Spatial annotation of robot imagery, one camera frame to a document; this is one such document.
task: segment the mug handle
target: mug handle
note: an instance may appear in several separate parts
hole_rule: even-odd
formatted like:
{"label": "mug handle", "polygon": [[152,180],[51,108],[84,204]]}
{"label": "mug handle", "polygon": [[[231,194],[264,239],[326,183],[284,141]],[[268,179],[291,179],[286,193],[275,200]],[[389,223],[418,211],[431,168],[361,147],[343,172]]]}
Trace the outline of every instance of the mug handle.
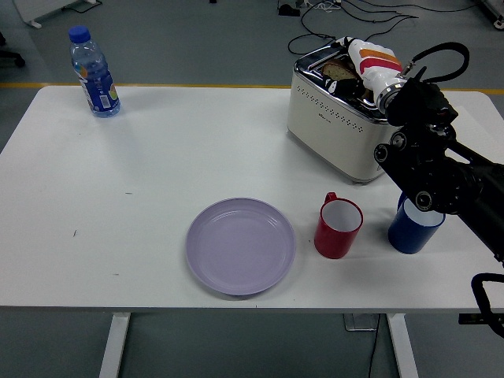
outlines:
{"label": "mug handle", "polygon": [[324,201],[324,205],[330,201],[334,201],[335,199],[337,199],[338,197],[336,196],[336,193],[334,191],[330,191],[329,193],[327,193],[325,195],[325,201]]}
{"label": "mug handle", "polygon": [[397,202],[397,211],[399,211],[399,208],[401,207],[402,203],[407,199],[406,193],[403,191],[401,193],[401,196],[399,197],[399,201]]}

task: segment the yellow floor line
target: yellow floor line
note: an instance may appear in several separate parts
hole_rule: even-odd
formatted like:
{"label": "yellow floor line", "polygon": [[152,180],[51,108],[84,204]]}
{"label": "yellow floor line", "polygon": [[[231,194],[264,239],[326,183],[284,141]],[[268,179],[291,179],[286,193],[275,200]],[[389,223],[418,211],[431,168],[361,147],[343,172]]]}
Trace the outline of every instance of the yellow floor line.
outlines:
{"label": "yellow floor line", "polygon": [[[78,83],[0,83],[0,88],[42,88],[50,85],[78,86]],[[246,85],[246,84],[163,84],[163,83],[117,83],[118,87],[203,87],[203,88],[272,88],[289,89],[290,85]],[[443,91],[471,91],[486,95],[504,95],[504,89],[489,88],[441,88]]]}

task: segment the red mug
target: red mug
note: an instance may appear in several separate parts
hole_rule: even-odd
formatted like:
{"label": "red mug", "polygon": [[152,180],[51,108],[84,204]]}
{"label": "red mug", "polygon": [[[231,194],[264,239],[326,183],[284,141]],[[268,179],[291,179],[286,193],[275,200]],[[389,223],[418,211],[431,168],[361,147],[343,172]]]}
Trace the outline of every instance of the red mug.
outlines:
{"label": "red mug", "polygon": [[315,231],[318,252],[327,258],[342,258],[361,229],[364,216],[359,206],[330,192],[325,196]]}

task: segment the water bottle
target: water bottle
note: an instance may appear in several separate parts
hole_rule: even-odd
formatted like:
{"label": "water bottle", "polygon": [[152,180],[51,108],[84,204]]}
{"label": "water bottle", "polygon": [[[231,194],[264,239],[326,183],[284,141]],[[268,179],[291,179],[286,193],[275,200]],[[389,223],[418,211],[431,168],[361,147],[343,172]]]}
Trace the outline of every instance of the water bottle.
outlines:
{"label": "water bottle", "polygon": [[70,55],[73,68],[84,89],[91,112],[96,117],[116,115],[120,101],[113,85],[109,66],[98,44],[91,39],[85,26],[74,26],[69,30]]}

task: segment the bottle label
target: bottle label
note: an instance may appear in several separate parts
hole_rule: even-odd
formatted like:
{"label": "bottle label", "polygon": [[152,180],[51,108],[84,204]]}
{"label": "bottle label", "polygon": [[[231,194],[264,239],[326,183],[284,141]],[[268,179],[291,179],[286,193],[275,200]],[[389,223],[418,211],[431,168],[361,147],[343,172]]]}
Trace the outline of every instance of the bottle label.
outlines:
{"label": "bottle label", "polygon": [[76,73],[91,110],[105,112],[117,106],[119,98],[110,71],[107,70],[107,73],[102,77],[88,79],[86,69],[82,65],[76,64]]}

